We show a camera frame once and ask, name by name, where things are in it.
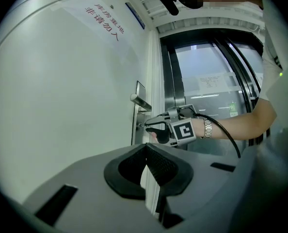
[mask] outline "shirt sleeve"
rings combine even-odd
[[[264,51],[262,54],[262,59],[263,59],[262,66],[263,66],[264,78],[262,81],[262,86],[261,86],[259,97],[264,100],[269,100],[266,93],[268,89],[273,85],[273,83],[278,79],[282,70],[274,62],[274,59],[269,54],[269,50],[266,45],[266,40],[265,40]]]

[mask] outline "door handle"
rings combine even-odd
[[[146,111],[140,111],[140,112],[151,112],[152,106],[145,102],[142,98],[140,98],[136,94],[131,94],[130,101],[134,102],[135,104],[139,105],[140,107],[144,108]]]

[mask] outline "ceiling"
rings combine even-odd
[[[160,37],[193,29],[231,28],[253,32],[261,41],[265,23],[262,10],[250,2],[216,6],[208,2],[200,9],[189,9],[175,2],[179,14],[172,16],[159,0],[137,0],[152,20]]]

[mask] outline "metal watch strap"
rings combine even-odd
[[[208,119],[204,119],[204,139],[212,137],[212,123]]]

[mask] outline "ceiling light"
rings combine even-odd
[[[209,97],[217,97],[217,96],[219,96],[219,94],[191,97],[191,99],[209,98]]]

